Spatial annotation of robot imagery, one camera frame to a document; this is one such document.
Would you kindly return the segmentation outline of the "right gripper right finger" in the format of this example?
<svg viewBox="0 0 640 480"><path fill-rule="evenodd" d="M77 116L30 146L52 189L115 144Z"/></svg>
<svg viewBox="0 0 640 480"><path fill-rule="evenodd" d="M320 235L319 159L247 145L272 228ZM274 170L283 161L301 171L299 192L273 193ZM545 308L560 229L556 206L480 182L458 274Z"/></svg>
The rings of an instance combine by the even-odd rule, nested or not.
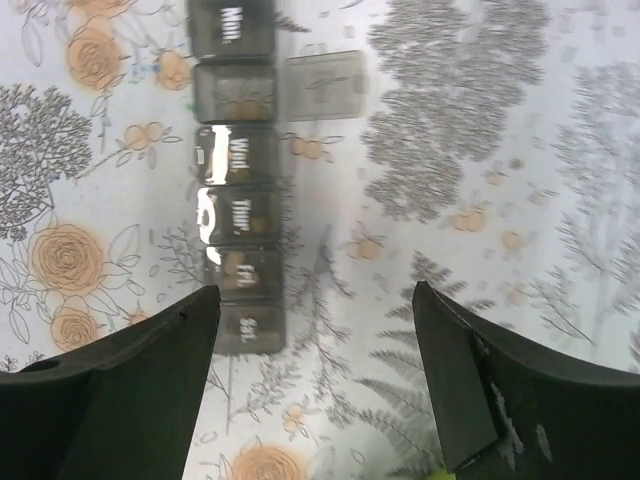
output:
<svg viewBox="0 0 640 480"><path fill-rule="evenodd" d="M639 377L565 355L417 283L443 461L458 479L639 477Z"/></svg>

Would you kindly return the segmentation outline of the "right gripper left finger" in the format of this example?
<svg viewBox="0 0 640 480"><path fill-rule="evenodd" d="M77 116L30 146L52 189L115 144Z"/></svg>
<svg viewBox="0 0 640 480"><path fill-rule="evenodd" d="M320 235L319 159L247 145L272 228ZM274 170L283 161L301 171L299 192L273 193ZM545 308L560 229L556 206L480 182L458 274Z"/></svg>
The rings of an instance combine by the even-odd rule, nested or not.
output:
<svg viewBox="0 0 640 480"><path fill-rule="evenodd" d="M2 478L181 478L219 319L219 290L204 286L141 323L2 374Z"/></svg>

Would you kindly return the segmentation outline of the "grey weekly pill organizer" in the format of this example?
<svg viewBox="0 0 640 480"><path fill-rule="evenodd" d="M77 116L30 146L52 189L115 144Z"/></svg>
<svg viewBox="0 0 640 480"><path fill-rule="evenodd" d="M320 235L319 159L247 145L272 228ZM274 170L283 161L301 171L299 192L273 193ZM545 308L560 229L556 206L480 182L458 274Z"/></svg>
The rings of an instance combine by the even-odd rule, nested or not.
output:
<svg viewBox="0 0 640 480"><path fill-rule="evenodd" d="M337 137L279 134L288 121L357 117L366 93L357 50L276 61L280 20L272 1L191 1L194 163L204 280L219 288L215 350L271 354L286 343L280 145L308 159Z"/></svg>

